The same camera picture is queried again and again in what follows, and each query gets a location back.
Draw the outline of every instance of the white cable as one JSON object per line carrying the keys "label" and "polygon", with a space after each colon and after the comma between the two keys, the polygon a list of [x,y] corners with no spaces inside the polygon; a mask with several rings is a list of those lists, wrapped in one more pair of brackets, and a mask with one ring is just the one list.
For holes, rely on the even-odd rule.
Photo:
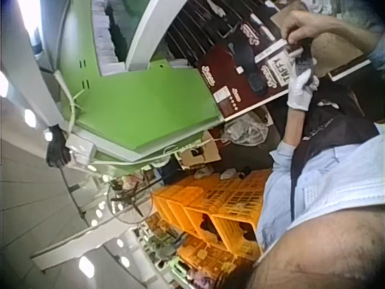
{"label": "white cable", "polygon": [[70,122],[68,124],[68,129],[67,129],[67,132],[69,135],[72,132],[72,128],[75,124],[75,101],[74,101],[74,99],[77,98],[82,92],[84,92],[84,89],[81,90],[74,98],[72,98],[71,92],[68,89],[68,86],[67,86],[60,70],[55,71],[54,77],[57,80],[57,82],[59,83],[61,89],[63,89],[64,94],[67,96],[68,101],[70,103],[71,117],[70,117]]}
{"label": "white cable", "polygon": [[[204,146],[206,143],[209,143],[210,141],[215,141],[215,140],[213,138],[210,138],[209,140],[205,140],[205,141],[203,141],[201,143],[192,143],[192,144],[184,146],[184,147],[182,147],[180,149],[175,149],[173,151],[167,152],[166,154],[158,155],[157,157],[148,158],[148,159],[145,159],[145,160],[139,160],[139,161],[134,161],[134,162],[130,162],[130,161],[128,161],[128,162],[121,162],[121,161],[94,161],[93,164],[110,164],[110,165],[116,165],[116,166],[129,166],[131,164],[141,164],[141,163],[144,163],[144,162],[147,162],[147,161],[155,161],[155,160],[158,160],[160,158],[164,158],[164,157],[167,157],[169,155],[173,155],[173,154],[175,154],[177,152],[185,151],[187,149]],[[163,151],[166,151],[168,148],[170,148],[172,146],[175,146],[175,145],[173,144],[171,146],[168,146]]]}

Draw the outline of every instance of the man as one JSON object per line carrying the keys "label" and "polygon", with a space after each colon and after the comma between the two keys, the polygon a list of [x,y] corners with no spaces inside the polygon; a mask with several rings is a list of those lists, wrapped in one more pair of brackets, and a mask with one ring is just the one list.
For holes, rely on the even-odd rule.
{"label": "man", "polygon": [[[323,32],[384,55],[381,34],[329,16],[294,11],[282,28],[289,43]],[[271,153],[257,225],[263,255],[215,288],[366,288],[385,272],[384,126],[362,117],[345,88],[330,82],[314,92],[309,78],[293,68],[285,136]]]}

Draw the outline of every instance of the ceiling light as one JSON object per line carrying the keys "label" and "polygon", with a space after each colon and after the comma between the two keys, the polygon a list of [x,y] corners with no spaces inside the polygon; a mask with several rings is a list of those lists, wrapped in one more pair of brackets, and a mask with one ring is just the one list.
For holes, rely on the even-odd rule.
{"label": "ceiling light", "polygon": [[103,217],[103,213],[101,210],[96,210],[96,215],[97,217],[100,219],[101,217]]}
{"label": "ceiling light", "polygon": [[122,262],[123,266],[125,266],[126,268],[130,266],[130,261],[124,256],[120,258],[120,262]]}
{"label": "ceiling light", "polygon": [[8,88],[10,86],[10,83],[8,82],[8,79],[5,77],[5,75],[0,71],[0,95],[3,98],[7,97]]}
{"label": "ceiling light", "polygon": [[40,0],[18,0],[18,2],[25,29],[30,36],[33,36],[42,18]]}
{"label": "ceiling light", "polygon": [[24,120],[27,125],[29,125],[32,128],[36,127],[36,117],[32,110],[25,110],[24,111]]}
{"label": "ceiling light", "polygon": [[52,138],[53,138],[53,135],[50,131],[44,133],[44,138],[46,139],[46,141],[51,141]]}
{"label": "ceiling light", "polygon": [[117,243],[118,246],[121,247],[121,248],[123,248],[123,246],[125,245],[125,244],[123,243],[123,241],[121,241],[121,239],[116,240],[116,243]]}
{"label": "ceiling light", "polygon": [[84,273],[85,276],[87,276],[88,278],[92,278],[95,274],[95,267],[94,265],[91,263],[90,260],[88,260],[87,257],[83,256],[82,258],[80,258],[80,261],[79,261],[79,269],[81,270],[81,272]]}
{"label": "ceiling light", "polygon": [[90,170],[92,170],[93,172],[96,172],[96,168],[94,166],[91,166],[90,164],[87,166]]}

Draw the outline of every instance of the light blue shirt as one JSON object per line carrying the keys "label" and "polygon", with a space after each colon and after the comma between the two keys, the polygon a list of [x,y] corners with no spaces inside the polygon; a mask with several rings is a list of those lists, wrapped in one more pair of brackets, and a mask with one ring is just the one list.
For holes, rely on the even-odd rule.
{"label": "light blue shirt", "polygon": [[380,135],[366,143],[327,149],[306,163],[295,189],[293,223],[290,166],[295,148],[281,142],[270,153],[273,173],[265,186],[256,231],[263,250],[306,220],[344,208],[385,204],[385,125],[376,126]]}

